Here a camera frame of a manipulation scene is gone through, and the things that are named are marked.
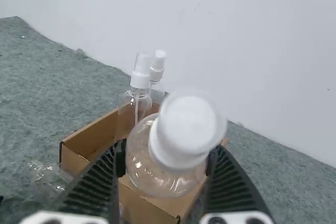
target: brown cardboard box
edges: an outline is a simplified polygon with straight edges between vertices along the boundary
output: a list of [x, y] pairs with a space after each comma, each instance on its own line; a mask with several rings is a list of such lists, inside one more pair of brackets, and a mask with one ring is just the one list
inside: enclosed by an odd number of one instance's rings
[[[118, 110], [113, 110], [74, 132], [60, 143], [61, 168], [72, 176], [78, 175], [91, 160], [101, 155], [114, 142]], [[183, 222], [202, 189], [199, 185], [189, 194], [174, 199], [139, 196], [127, 176], [119, 178], [119, 200], [124, 205], [124, 218], [132, 224]]]

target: floor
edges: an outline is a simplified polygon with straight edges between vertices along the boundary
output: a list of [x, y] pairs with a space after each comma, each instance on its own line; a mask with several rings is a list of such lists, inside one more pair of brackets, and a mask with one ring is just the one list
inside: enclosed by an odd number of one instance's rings
[[[3, 224], [41, 207], [27, 164], [57, 162], [59, 141], [117, 107], [128, 84], [122, 71], [50, 41], [22, 19], [0, 19]], [[336, 223], [335, 168], [231, 122], [226, 136], [277, 223]]]

